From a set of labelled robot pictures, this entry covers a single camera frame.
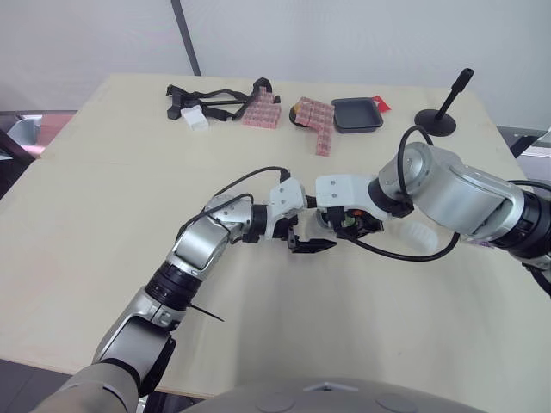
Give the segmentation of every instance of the floor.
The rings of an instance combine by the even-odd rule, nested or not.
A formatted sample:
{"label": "floor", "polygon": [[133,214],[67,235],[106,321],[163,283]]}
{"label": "floor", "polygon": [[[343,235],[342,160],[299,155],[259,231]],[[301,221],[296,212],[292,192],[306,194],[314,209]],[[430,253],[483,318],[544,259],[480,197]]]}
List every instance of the floor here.
{"label": "floor", "polygon": [[[35,157],[40,157],[42,151],[52,142],[71,117],[72,114],[44,115],[36,145],[26,146],[25,149]],[[545,157],[547,161],[551,157],[548,153],[549,148],[539,151],[545,151],[545,154],[533,159],[525,156],[522,162],[519,159],[525,174],[535,179],[541,179],[541,177],[531,176],[532,170],[542,170],[539,164],[536,165],[536,162],[541,162],[542,157]],[[0,385],[0,413],[23,413],[32,410],[41,400],[56,391],[67,379],[68,376],[65,374],[0,360],[0,383],[2,383]],[[200,399],[183,398],[155,392],[153,396],[150,396],[149,404],[145,407],[144,412],[172,413],[200,401]]]}
{"label": "floor", "polygon": [[0,360],[0,412],[26,413],[58,390],[69,376]]}

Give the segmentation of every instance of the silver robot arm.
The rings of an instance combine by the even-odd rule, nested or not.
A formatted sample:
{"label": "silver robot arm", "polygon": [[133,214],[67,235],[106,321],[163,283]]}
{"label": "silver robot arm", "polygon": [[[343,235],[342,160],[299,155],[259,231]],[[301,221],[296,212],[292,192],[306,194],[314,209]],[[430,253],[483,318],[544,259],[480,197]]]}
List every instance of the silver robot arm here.
{"label": "silver robot arm", "polygon": [[305,207],[306,193],[294,178],[270,191],[268,205],[225,194],[212,198],[180,230],[164,263],[101,340],[92,364],[35,411],[134,412],[139,397],[153,391],[163,376],[176,345],[170,333],[226,246],[238,239],[272,238],[278,221]]}
{"label": "silver robot arm", "polygon": [[[413,203],[439,225],[510,252],[551,282],[549,201],[424,143],[406,145],[403,165],[409,196],[400,189],[396,157],[378,176],[319,177],[316,199],[328,225],[343,237],[358,238],[365,235],[356,229],[358,219],[363,227],[371,225],[365,233],[380,231],[377,222],[406,216]],[[354,217],[350,211],[368,217]]]}
{"label": "silver robot arm", "polygon": [[[270,191],[268,205],[252,205],[227,195],[212,198],[182,228],[164,263],[102,339],[93,364],[69,379],[36,411],[134,412],[138,397],[153,391],[163,375],[175,347],[170,333],[183,320],[199,286],[229,243],[279,238],[286,239],[293,252],[301,253],[336,244],[323,239],[300,242],[295,236],[296,215],[307,207],[317,207],[321,219],[339,237],[359,238],[382,231],[389,219],[406,216],[414,203],[438,224],[507,250],[527,269],[551,281],[549,201],[467,167],[453,152],[434,146],[409,144],[404,159],[407,196],[400,189],[395,158],[378,176],[319,177],[315,199],[306,197],[294,178]],[[239,397],[236,405],[245,400]],[[427,401],[431,398],[419,400],[432,406],[427,411],[442,410],[435,409],[441,404]],[[197,406],[197,411],[208,406],[213,404]]]}

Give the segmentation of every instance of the black cable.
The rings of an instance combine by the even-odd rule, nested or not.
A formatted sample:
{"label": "black cable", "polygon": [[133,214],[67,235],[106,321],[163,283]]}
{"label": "black cable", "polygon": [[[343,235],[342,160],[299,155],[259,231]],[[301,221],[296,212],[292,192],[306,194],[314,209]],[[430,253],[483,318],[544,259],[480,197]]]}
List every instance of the black cable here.
{"label": "black cable", "polygon": [[267,170],[279,170],[280,171],[280,182],[285,181],[287,178],[289,178],[291,176],[291,174],[290,174],[290,172],[287,168],[283,168],[282,166],[266,166],[266,167],[260,168],[258,170],[253,170],[252,172],[249,172],[248,174],[241,176],[239,179],[236,179],[232,183],[230,183],[230,184],[226,185],[225,187],[223,187],[220,191],[218,191],[216,194],[214,194],[214,196],[224,194],[225,191],[227,191],[230,188],[235,187],[238,183],[241,183],[245,179],[248,179],[251,176],[254,176],[256,174],[260,174],[260,173],[265,172]]}
{"label": "black cable", "polygon": [[213,314],[212,312],[209,312],[205,310],[204,308],[200,308],[197,305],[189,304],[188,307],[193,308],[194,310],[197,310],[198,312],[202,312],[203,314],[207,314],[210,317],[216,318],[217,320],[220,320],[222,323],[224,323],[224,319],[218,317],[216,314]]}
{"label": "black cable", "polygon": [[217,211],[219,211],[220,209],[224,209],[225,207],[227,207],[228,205],[232,204],[233,202],[235,202],[236,200],[241,200],[243,198],[249,198],[251,199],[251,204],[254,204],[255,202],[255,199],[254,197],[252,196],[252,194],[241,194],[241,195],[238,195],[238,196],[235,196],[233,198],[231,198],[230,200],[227,200],[226,202],[218,205],[217,207],[215,206],[214,208],[211,208],[209,209],[207,212],[205,212],[204,210],[201,211],[200,213],[198,213],[197,215],[195,215],[194,217],[191,217],[190,219],[188,219],[188,221],[182,225],[180,227],[180,229],[178,230],[178,234],[176,235],[176,240],[182,235],[182,233],[186,230],[186,228],[188,228],[188,226],[190,226],[191,224],[193,224],[195,221],[203,218],[203,217],[206,217],[208,216],[209,214],[211,213],[216,213]]}
{"label": "black cable", "polygon": [[406,179],[404,178],[404,151],[406,150],[406,142],[409,139],[410,135],[414,133],[415,131],[420,132],[423,135],[424,140],[427,144],[433,146],[432,139],[430,138],[427,131],[424,130],[422,126],[412,126],[407,131],[404,132],[404,135],[402,136],[402,139],[399,141],[398,146],[398,154],[396,155],[396,164],[398,167],[398,183],[399,183],[399,190],[404,196],[404,198],[411,204],[412,198],[407,193],[406,188]]}
{"label": "black cable", "polygon": [[544,276],[542,271],[537,270],[536,268],[528,267],[528,270],[532,273],[532,277],[537,282],[537,285],[545,291],[549,297],[551,297],[551,282],[549,282]]}
{"label": "black cable", "polygon": [[243,239],[243,237],[237,237],[237,238],[234,238],[232,239],[231,235],[232,235],[232,231],[224,225],[224,223],[222,221],[220,221],[218,218],[215,218],[213,217],[210,213],[207,213],[206,214],[212,221],[214,221],[216,224],[220,225],[222,228],[224,228],[227,232],[227,236],[230,240],[230,245],[234,245],[236,243],[238,243],[239,241],[241,241]]}
{"label": "black cable", "polygon": [[448,254],[457,245],[457,242],[459,241],[459,234],[457,232],[454,232],[454,235],[449,241],[449,244],[435,254],[432,254],[430,256],[405,256],[402,254],[397,254],[395,252],[381,250],[377,247],[374,247],[373,245],[369,245],[368,243],[364,243],[359,239],[356,239],[354,237],[348,236],[343,233],[341,233],[340,235],[341,237],[344,237],[345,239],[349,240],[351,243],[354,243],[358,247],[362,247],[365,250],[374,252],[375,254],[379,254],[380,256],[393,258],[394,260],[411,261],[411,262],[428,262],[428,261],[437,260],[438,258],[442,258],[446,254]]}
{"label": "black cable", "polygon": [[[404,151],[406,150],[406,142],[409,139],[410,135],[414,133],[415,131],[418,131],[423,135],[424,140],[428,145],[434,145],[432,143],[432,139],[430,138],[427,131],[424,130],[422,126],[412,126],[410,127],[402,136],[402,139],[399,142],[398,147],[398,154],[396,155],[396,164],[398,167],[398,182],[399,182],[399,190],[402,193],[402,196],[404,197],[405,202],[409,203],[410,205],[413,205],[412,203],[412,197],[407,193],[406,188],[406,179],[404,178]],[[362,247],[365,250],[374,252],[375,254],[379,254],[380,256],[385,256],[387,258],[393,258],[394,260],[401,260],[401,261],[410,261],[410,262],[428,262],[428,261],[434,261],[438,258],[442,258],[446,254],[448,254],[459,242],[460,234],[458,232],[454,232],[454,235],[449,240],[448,245],[446,245],[442,250],[430,255],[430,256],[405,256],[403,254],[397,254],[395,252],[385,251],[381,250],[377,247],[374,247],[373,245],[369,245],[368,243],[364,243],[360,241],[359,239],[356,239],[354,237],[350,237],[347,234],[344,234],[343,232],[339,233],[341,237],[344,239],[347,239],[351,243],[357,245],[358,247]]]}
{"label": "black cable", "polygon": [[514,183],[515,185],[535,187],[535,188],[545,189],[546,191],[551,192],[551,185],[547,185],[547,183],[543,183],[543,182],[522,180],[522,179],[513,179],[509,182]]}

